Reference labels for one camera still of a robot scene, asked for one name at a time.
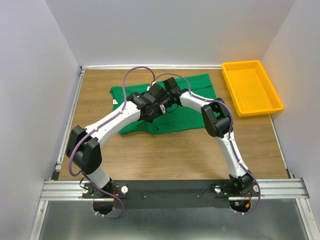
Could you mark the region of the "green t shirt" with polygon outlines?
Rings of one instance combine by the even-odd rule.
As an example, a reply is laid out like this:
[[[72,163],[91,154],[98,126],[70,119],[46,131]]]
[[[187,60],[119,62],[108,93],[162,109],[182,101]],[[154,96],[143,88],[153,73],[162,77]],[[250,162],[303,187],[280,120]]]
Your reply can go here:
[[[194,94],[200,95],[204,98],[215,99],[216,93],[208,73],[194,76],[187,76],[191,91]],[[188,84],[182,78],[176,78],[177,84],[181,89],[187,89]],[[126,95],[129,96],[135,92],[141,94],[147,90],[150,84],[138,84],[126,86]],[[117,103],[113,105],[113,111],[116,110],[123,102],[124,95],[122,86],[112,86],[110,94],[113,100]],[[125,135],[133,132],[146,132],[152,135],[161,135],[168,133],[175,133],[191,129],[204,128],[204,121],[202,114],[188,107],[177,106],[174,104],[168,108],[168,111],[156,118],[152,123],[140,120],[135,121],[119,131],[120,135]]]

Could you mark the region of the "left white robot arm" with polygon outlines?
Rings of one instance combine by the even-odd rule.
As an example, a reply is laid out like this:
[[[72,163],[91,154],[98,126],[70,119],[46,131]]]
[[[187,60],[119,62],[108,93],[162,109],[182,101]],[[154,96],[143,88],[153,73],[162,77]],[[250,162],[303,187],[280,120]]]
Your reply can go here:
[[[155,83],[143,93],[134,92],[124,102],[101,120],[85,128],[75,126],[69,136],[65,155],[69,158],[69,172],[73,176],[72,164],[92,182],[93,191],[101,198],[112,192],[112,179],[102,167],[101,147],[113,135],[137,121],[152,123],[162,116],[168,106],[168,92]]]

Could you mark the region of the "yellow plastic tray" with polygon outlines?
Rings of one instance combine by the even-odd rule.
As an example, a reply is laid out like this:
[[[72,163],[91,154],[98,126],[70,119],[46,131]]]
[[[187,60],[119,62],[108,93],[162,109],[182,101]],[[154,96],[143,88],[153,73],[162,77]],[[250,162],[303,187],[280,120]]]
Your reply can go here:
[[[225,62],[222,75],[239,117],[270,115],[284,109],[259,60]]]

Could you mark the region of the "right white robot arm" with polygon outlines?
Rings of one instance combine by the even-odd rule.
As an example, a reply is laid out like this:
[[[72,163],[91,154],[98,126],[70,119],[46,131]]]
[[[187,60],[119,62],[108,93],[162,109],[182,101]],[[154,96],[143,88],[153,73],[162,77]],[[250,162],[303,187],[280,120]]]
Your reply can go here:
[[[163,82],[173,102],[202,114],[207,133],[215,138],[227,162],[230,191],[241,196],[254,184],[255,179],[245,164],[234,135],[234,119],[231,110],[221,98],[205,98],[190,89],[181,89],[171,77]]]

